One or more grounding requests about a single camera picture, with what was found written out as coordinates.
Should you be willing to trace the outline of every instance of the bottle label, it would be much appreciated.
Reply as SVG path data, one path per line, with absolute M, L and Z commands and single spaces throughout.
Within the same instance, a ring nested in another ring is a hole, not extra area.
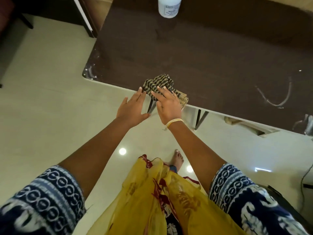
M 166 16 L 174 16 L 177 14 L 178 9 L 179 9 L 180 3 L 178 3 L 175 6 L 164 6 L 164 15 Z

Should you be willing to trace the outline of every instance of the forearm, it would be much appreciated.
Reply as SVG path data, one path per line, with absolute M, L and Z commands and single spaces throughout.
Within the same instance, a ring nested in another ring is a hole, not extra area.
M 85 199 L 129 129 L 130 127 L 124 120 L 116 118 L 100 133 L 59 163 L 76 178 Z
M 169 130 L 184 151 L 201 185 L 209 191 L 215 174 L 226 161 L 202 142 L 182 121 L 172 123 Z

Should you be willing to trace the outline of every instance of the tiled floor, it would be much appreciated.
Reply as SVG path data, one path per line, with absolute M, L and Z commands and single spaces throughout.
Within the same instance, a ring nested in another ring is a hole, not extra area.
M 33 22 L 33 30 L 15 23 L 6 44 L 0 47 L 3 63 L 7 51 L 14 50 L 9 46 L 21 39 L 12 57 L 7 55 L 10 61 L 1 81 L 0 203 L 103 129 L 114 119 L 122 99 L 132 95 L 81 76 L 95 43 L 82 26 L 40 17 L 34 17 Z M 144 109 L 149 101 L 147 97 Z M 195 109 L 184 110 L 183 117 L 190 126 L 196 116 Z M 75 234 L 86 234 L 112 202 L 138 156 L 145 153 L 149 158 L 167 161 L 174 149 L 179 149 L 170 132 L 162 129 L 155 111 L 128 132 L 89 196 L 86 207 L 90 209 Z M 195 134 L 255 182 L 271 185 L 299 207 L 300 178 L 313 162 L 309 137 L 278 132 L 260 138 L 243 126 L 227 125 L 212 113 Z M 118 153 L 120 148 L 126 148 L 124 156 Z M 186 171 L 188 165 L 185 160 L 180 174 L 195 178 L 194 173 Z M 255 167 L 273 172 L 254 172 Z M 313 183 L 313 172 L 305 182 Z M 313 205 L 310 197 L 312 194 L 306 191 L 304 214 L 308 219 Z

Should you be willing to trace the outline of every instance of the table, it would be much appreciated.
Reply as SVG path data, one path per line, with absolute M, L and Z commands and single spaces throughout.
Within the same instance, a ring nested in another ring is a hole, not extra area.
M 166 73 L 191 106 L 313 135 L 310 13 L 267 0 L 182 0 L 173 19 L 157 8 L 114 0 L 83 76 L 137 90 Z

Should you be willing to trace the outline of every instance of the person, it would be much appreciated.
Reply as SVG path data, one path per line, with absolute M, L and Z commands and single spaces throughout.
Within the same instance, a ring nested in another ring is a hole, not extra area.
M 175 93 L 158 90 L 161 94 L 152 95 L 162 123 L 181 119 Z M 112 153 L 149 117 L 141 114 L 145 97 L 141 87 L 129 101 L 126 97 L 105 129 L 5 202 L 0 234 L 71 234 Z M 264 188 L 220 158 L 183 121 L 168 129 L 200 183 L 177 174 L 181 152 L 175 151 L 169 165 L 144 154 L 88 234 L 307 234 Z

